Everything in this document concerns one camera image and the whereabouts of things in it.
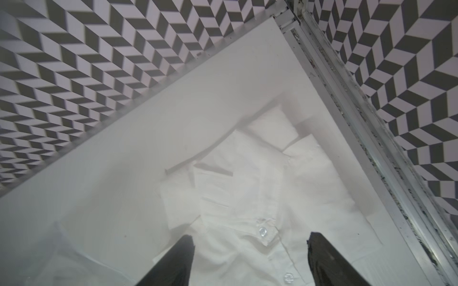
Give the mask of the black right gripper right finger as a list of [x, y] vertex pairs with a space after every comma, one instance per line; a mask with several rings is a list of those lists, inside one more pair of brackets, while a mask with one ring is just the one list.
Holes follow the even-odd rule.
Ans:
[[307, 244], [308, 264], [316, 286], [370, 286], [323, 234], [312, 232]]

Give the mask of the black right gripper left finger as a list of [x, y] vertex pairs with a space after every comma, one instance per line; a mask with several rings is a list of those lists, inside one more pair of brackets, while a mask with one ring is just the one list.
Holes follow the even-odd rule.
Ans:
[[192, 236], [182, 236], [136, 286], [188, 286], [194, 251]]

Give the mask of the white shirt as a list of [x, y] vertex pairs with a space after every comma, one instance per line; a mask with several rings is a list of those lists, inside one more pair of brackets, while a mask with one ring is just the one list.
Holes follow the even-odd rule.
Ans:
[[381, 242], [312, 136], [280, 106], [234, 130], [160, 184], [171, 230], [192, 236], [192, 286], [311, 286], [307, 242], [350, 262]]

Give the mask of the clear plastic vacuum bag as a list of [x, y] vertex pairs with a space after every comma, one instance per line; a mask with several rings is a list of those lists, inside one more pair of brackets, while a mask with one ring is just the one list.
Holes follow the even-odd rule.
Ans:
[[79, 251], [58, 223], [18, 260], [1, 268], [2, 286], [134, 286], [136, 283]]

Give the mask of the aluminium frame right floor rail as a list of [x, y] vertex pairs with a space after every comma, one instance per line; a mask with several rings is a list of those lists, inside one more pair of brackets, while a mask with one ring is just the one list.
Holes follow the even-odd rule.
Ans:
[[456, 233], [311, 17], [297, 15], [296, 1], [281, 4], [285, 10], [276, 21], [361, 164], [408, 256], [429, 286], [455, 286]]

